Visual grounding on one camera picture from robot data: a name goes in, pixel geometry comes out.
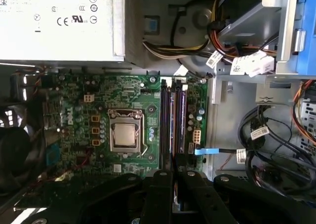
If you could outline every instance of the cpu socket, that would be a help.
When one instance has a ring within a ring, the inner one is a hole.
[[[141,110],[108,110],[113,152],[141,153],[144,114]]]

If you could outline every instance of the ce mark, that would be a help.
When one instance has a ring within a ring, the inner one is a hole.
[[[61,24],[59,23],[60,20],[61,20],[61,18],[58,18],[58,19],[57,19],[57,24],[58,24],[59,26],[61,26]],[[68,18],[64,18],[64,24],[65,24],[66,26],[68,26]]]

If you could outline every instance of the ul logo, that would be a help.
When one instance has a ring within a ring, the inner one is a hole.
[[[73,20],[72,22],[75,22],[75,23],[83,23],[83,19],[81,16],[78,16],[78,15],[73,15]]]

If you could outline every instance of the ram slot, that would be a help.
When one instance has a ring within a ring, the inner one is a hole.
[[[160,138],[159,151],[160,160],[159,168],[165,167],[165,156],[170,153],[170,125],[171,125],[171,92],[165,84],[164,80],[161,82],[160,91]]]
[[[184,153],[185,124],[186,124],[187,92],[183,90],[183,84],[176,83],[174,98],[174,134],[173,145],[175,153]]]

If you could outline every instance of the fan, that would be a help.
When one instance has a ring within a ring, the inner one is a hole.
[[[6,107],[0,119],[0,196],[4,196],[37,177],[44,149],[39,124],[24,105]]]

